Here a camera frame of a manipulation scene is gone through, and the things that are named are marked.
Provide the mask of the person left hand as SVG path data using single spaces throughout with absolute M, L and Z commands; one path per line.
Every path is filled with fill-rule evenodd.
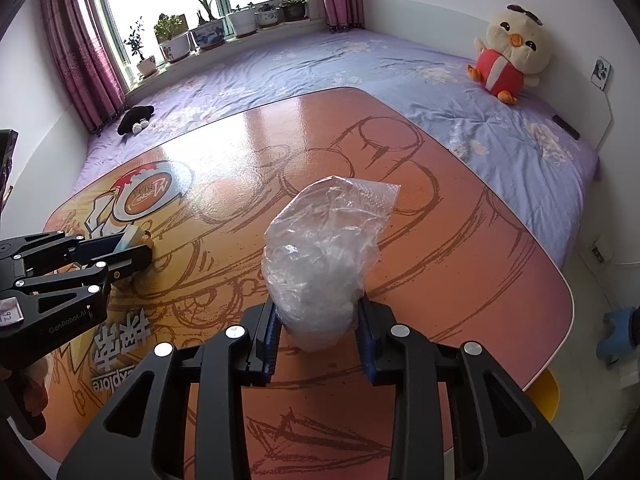
M 46 379 L 49 374 L 49 362 L 42 358 L 35 362 L 26 370 L 17 373 L 18 386 L 14 396 L 20 396 L 22 400 L 18 404 L 32 416 L 41 415 L 47 407 L 49 396 L 47 392 Z

